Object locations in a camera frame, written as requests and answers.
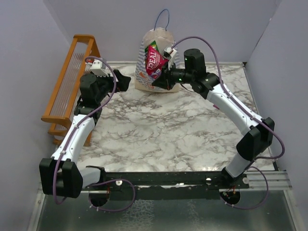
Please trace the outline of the red crisps bag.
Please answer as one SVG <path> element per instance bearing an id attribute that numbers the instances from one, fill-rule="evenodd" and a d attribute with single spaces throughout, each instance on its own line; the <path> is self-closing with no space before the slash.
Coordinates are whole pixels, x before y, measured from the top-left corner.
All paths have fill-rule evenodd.
<path id="1" fill-rule="evenodd" d="M 152 78 L 157 79 L 162 72 L 162 67 L 168 62 L 160 52 L 154 47 L 149 45 L 146 53 L 145 70 L 146 73 Z"/>

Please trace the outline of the blue checkered paper bag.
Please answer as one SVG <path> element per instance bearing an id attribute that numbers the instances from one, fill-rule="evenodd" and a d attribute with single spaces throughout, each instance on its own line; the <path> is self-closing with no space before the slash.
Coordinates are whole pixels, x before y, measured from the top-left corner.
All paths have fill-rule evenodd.
<path id="1" fill-rule="evenodd" d="M 146 32 L 141 40 L 141 45 L 138 53 L 137 64 L 135 69 L 135 88 L 138 90 L 156 92 L 156 93 L 169 93 L 178 92 L 180 87 L 175 85 L 170 91 L 164 90 L 159 87 L 152 86 L 154 79 L 146 73 L 146 48 L 152 42 L 156 42 L 159 52 L 162 54 L 164 49 L 175 44 L 173 34 L 167 29 L 169 21 L 163 27 L 158 26 L 158 19 L 156 19 L 154 28 Z"/>

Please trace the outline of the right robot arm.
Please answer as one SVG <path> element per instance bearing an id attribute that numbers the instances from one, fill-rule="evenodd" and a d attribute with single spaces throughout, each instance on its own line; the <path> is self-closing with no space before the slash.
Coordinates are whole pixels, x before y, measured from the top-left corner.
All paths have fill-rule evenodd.
<path id="1" fill-rule="evenodd" d="M 171 90 L 176 84 L 190 84 L 194 92 L 216 105 L 236 125 L 243 137 L 236 145 L 237 154 L 223 168 L 221 176 L 222 185 L 232 188 L 255 158 L 272 144 L 275 123 L 270 117 L 263 119 L 254 113 L 221 84 L 216 74 L 207 72 L 199 49 L 184 52 L 184 69 L 176 68 L 176 53 L 174 48 L 165 48 L 163 57 L 168 63 L 163 65 L 161 75 L 152 85 Z"/>

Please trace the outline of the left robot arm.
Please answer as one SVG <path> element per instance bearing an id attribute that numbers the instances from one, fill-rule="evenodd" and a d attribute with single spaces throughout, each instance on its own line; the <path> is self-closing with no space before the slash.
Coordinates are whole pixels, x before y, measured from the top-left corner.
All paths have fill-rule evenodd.
<path id="1" fill-rule="evenodd" d="M 41 185 L 44 194 L 77 198 L 81 190 L 91 185 L 101 190 L 106 177 L 99 167 L 79 170 L 77 162 L 81 149 L 96 126 L 102 112 L 102 100 L 116 92 L 125 92 L 131 78 L 115 69 L 111 74 L 100 77 L 90 72 L 80 79 L 80 97 L 74 110 L 72 124 L 62 143 L 51 158 L 43 158 L 39 164 Z"/>

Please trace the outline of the wooden dish rack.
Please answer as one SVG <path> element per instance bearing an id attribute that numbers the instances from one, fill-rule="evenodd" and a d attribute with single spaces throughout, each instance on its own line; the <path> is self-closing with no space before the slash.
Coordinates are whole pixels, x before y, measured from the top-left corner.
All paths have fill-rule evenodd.
<path id="1" fill-rule="evenodd" d="M 90 71 L 85 63 L 88 56 L 100 57 L 93 35 L 74 35 L 64 64 L 54 86 L 41 120 L 50 123 L 48 134 L 53 144 L 60 145 L 67 134 L 74 116 L 74 108 L 80 96 L 80 78 Z"/>

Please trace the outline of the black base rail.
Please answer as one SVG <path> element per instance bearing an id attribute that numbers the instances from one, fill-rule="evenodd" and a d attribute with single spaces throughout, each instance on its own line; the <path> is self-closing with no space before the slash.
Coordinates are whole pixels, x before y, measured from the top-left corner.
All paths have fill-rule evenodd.
<path id="1" fill-rule="evenodd" d="M 85 189 L 115 201 L 217 200 L 220 191 L 249 187 L 246 174 L 227 180 L 220 171 L 107 172 L 100 168 L 100 172 L 99 181 Z"/>

